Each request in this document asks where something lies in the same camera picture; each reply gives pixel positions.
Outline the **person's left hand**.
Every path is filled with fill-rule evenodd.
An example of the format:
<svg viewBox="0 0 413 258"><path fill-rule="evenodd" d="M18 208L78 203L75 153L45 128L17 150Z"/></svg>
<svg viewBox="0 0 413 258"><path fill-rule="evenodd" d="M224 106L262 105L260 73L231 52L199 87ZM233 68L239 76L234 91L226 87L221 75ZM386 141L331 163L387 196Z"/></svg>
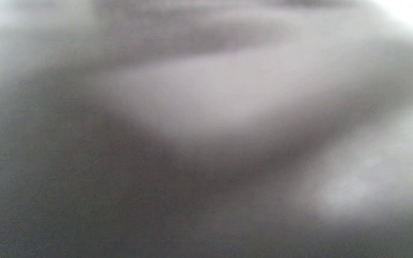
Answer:
<svg viewBox="0 0 413 258"><path fill-rule="evenodd" d="M331 38L374 24L367 0L94 0L102 62L145 62Z"/></svg>

